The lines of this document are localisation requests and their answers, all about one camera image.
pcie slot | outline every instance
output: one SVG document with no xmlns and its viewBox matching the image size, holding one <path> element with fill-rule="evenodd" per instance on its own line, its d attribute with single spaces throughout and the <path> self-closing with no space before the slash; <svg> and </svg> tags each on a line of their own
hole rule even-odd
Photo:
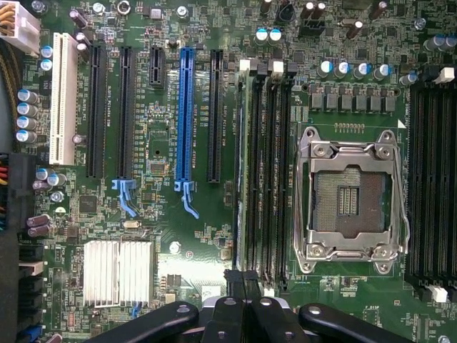
<svg viewBox="0 0 457 343">
<path fill-rule="evenodd" d="M 207 181 L 221 181 L 222 150 L 222 87 L 224 82 L 224 54 L 222 50 L 211 50 L 209 72 L 209 135 Z"/>
<path fill-rule="evenodd" d="M 183 192 L 184 209 L 199 218 L 191 206 L 191 191 L 194 182 L 191 180 L 192 134 L 194 123 L 194 65 L 195 50 L 182 48 L 179 67 L 179 105 L 178 105 L 178 146 L 176 158 L 176 177 L 174 190 Z"/>
<path fill-rule="evenodd" d="M 131 179 L 134 155 L 136 54 L 130 46 L 121 48 L 119 66 L 119 135 L 116 175 L 117 179 Z"/>
<path fill-rule="evenodd" d="M 96 179 L 104 176 L 106 58 L 102 46 L 91 46 L 86 176 Z"/>
</svg>

white connector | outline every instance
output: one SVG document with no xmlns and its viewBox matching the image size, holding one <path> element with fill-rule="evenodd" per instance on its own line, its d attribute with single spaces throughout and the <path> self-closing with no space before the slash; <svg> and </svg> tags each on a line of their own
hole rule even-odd
<svg viewBox="0 0 457 343">
<path fill-rule="evenodd" d="M 11 13 L 5 21 L 6 29 L 0 30 L 0 39 L 9 42 L 17 49 L 38 57 L 40 52 L 40 21 L 32 16 L 19 1 L 0 1 L 0 6 L 8 6 L 6 13 Z"/>
<path fill-rule="evenodd" d="M 77 42 L 70 34 L 54 34 L 51 87 L 49 163 L 74 164 L 73 136 L 76 132 L 78 88 Z"/>
</svg>

chipset heatsink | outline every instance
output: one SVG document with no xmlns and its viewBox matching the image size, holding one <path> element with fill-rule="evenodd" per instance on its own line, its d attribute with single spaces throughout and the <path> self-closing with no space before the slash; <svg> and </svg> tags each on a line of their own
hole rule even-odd
<svg viewBox="0 0 457 343">
<path fill-rule="evenodd" d="M 84 304 L 148 304 L 154 283 L 151 242 L 91 241 L 84 245 Z"/>
</svg>

chip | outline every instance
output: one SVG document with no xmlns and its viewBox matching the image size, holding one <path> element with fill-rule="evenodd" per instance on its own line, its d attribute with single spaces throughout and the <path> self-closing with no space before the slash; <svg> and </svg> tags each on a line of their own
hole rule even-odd
<svg viewBox="0 0 457 343">
<path fill-rule="evenodd" d="M 79 197 L 80 213 L 97 213 L 97 197 L 95 195 L 81 195 Z"/>
</svg>

capacitor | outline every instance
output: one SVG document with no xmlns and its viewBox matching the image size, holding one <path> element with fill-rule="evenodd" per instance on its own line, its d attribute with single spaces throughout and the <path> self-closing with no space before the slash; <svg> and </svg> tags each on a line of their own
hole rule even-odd
<svg viewBox="0 0 457 343">
<path fill-rule="evenodd" d="M 38 107 L 27 104 L 26 102 L 20 102 L 17 105 L 17 113 L 19 113 L 22 116 L 34 117 L 38 113 Z"/>
<path fill-rule="evenodd" d="M 348 64 L 348 62 L 339 63 L 338 66 L 336 66 L 336 68 L 333 70 L 333 74 L 338 79 L 344 78 L 348 73 L 349 73 L 349 64 Z"/>
<path fill-rule="evenodd" d="M 438 47 L 439 51 L 446 51 L 446 50 L 454 50 L 457 46 L 457 37 L 456 36 L 449 36 L 446 37 L 444 44 Z"/>
<path fill-rule="evenodd" d="M 378 68 L 374 69 L 373 78 L 378 80 L 378 81 L 381 81 L 386 76 L 388 76 L 388 74 L 389 74 L 388 65 L 387 64 L 382 64 Z"/>
<path fill-rule="evenodd" d="M 66 176 L 63 174 L 53 173 L 48 176 L 47 182 L 52 187 L 63 186 L 66 183 Z"/>
<path fill-rule="evenodd" d="M 354 39 L 358 35 L 358 33 L 362 30 L 363 23 L 361 21 L 356 21 L 348 30 L 346 34 L 347 39 Z"/>
<path fill-rule="evenodd" d="M 437 35 L 431 37 L 430 39 L 427 39 L 423 43 L 423 47 L 429 51 L 433 51 L 433 50 L 439 48 L 440 46 L 442 46 L 445 41 L 446 41 L 445 36 L 443 36 L 442 34 L 437 34 Z"/>
<path fill-rule="evenodd" d="M 53 52 L 54 52 L 54 50 L 49 45 L 45 45 L 40 49 L 40 54 L 45 59 L 50 59 L 52 57 Z"/>
<path fill-rule="evenodd" d="M 19 130 L 16 133 L 16 139 L 21 143 L 35 143 L 38 139 L 38 136 L 35 132 L 32 131 Z"/>
<path fill-rule="evenodd" d="M 273 0 L 262 1 L 262 4 L 260 5 L 260 14 L 266 15 L 268 12 L 270 12 L 271 2 L 273 2 Z"/>
<path fill-rule="evenodd" d="M 404 86 L 410 86 L 417 81 L 417 74 L 410 73 L 408 75 L 402 76 L 399 81 Z"/>
<path fill-rule="evenodd" d="M 377 5 L 373 5 L 373 10 L 368 17 L 370 20 L 375 20 L 379 18 L 385 10 L 387 10 L 387 3 L 385 1 L 380 1 Z"/>
<path fill-rule="evenodd" d="M 268 35 L 268 44 L 270 44 L 271 46 L 278 45 L 282 36 L 283 35 L 281 31 L 279 31 L 279 29 L 272 29 L 270 31 L 270 34 Z"/>
<path fill-rule="evenodd" d="M 358 79 L 362 80 L 368 73 L 369 73 L 369 66 L 367 63 L 360 63 L 356 68 L 354 68 L 353 76 Z"/>
<path fill-rule="evenodd" d="M 75 36 L 75 39 L 78 43 L 84 43 L 87 46 L 91 46 L 91 42 L 87 39 L 86 35 L 83 32 L 78 32 Z"/>
<path fill-rule="evenodd" d="M 62 202 L 65 198 L 64 193 L 57 191 L 53 192 L 49 198 L 51 199 L 52 202 Z"/>
<path fill-rule="evenodd" d="M 52 61 L 50 59 L 44 59 L 40 62 L 40 68 L 44 71 L 50 71 L 52 69 Z"/>
<path fill-rule="evenodd" d="M 38 125 L 38 122 L 33 118 L 28 118 L 27 116 L 20 116 L 16 120 L 16 125 L 20 129 L 34 130 Z"/>
<path fill-rule="evenodd" d="M 317 74 L 321 78 L 327 77 L 333 70 L 333 64 L 330 61 L 323 61 L 321 65 L 317 68 Z"/>
<path fill-rule="evenodd" d="M 257 45 L 264 45 L 268 41 L 268 32 L 265 29 L 258 29 L 254 41 Z"/>
<path fill-rule="evenodd" d="M 48 191 L 52 188 L 47 182 L 44 181 L 34 181 L 34 183 L 31 185 L 31 188 L 33 188 L 35 191 Z"/>
<path fill-rule="evenodd" d="M 106 7 L 103 4 L 100 4 L 99 2 L 96 2 L 95 4 L 92 5 L 92 11 L 97 16 L 103 16 L 103 13 L 105 12 Z"/>
<path fill-rule="evenodd" d="M 27 104 L 36 104 L 40 100 L 37 93 L 29 91 L 28 89 L 20 89 L 17 92 L 17 99 L 26 102 Z"/>
<path fill-rule="evenodd" d="M 85 144 L 86 140 L 87 140 L 86 136 L 82 136 L 80 134 L 75 134 L 73 136 L 73 143 L 75 145 Z"/>
<path fill-rule="evenodd" d="M 54 174 L 54 170 L 51 168 L 38 168 L 35 173 L 37 180 L 46 181 L 49 175 Z"/>
<path fill-rule="evenodd" d="M 71 20 L 76 24 L 80 29 L 85 29 L 87 27 L 87 20 L 83 17 L 78 10 L 72 9 L 69 13 Z"/>
<path fill-rule="evenodd" d="M 49 224 L 51 217 L 47 214 L 40 214 L 39 216 L 30 217 L 27 219 L 28 227 L 40 227 L 41 225 Z"/>
<path fill-rule="evenodd" d="M 305 4 L 300 13 L 300 18 L 307 19 L 314 11 L 314 3 L 309 1 Z"/>
<path fill-rule="evenodd" d="M 85 61 L 85 62 L 88 62 L 90 57 L 91 57 L 91 54 L 89 53 L 89 48 L 87 45 L 85 45 L 85 43 L 78 43 L 78 45 L 76 45 L 76 49 L 78 50 L 79 52 L 79 56 L 81 56 L 81 58 Z"/>
<path fill-rule="evenodd" d="M 49 225 L 41 225 L 40 227 L 31 227 L 27 234 L 30 237 L 42 237 L 46 236 L 51 231 L 51 227 Z"/>
<path fill-rule="evenodd" d="M 316 20 L 321 18 L 325 10 L 326 5 L 323 2 L 319 2 L 311 15 L 311 19 Z"/>
</svg>

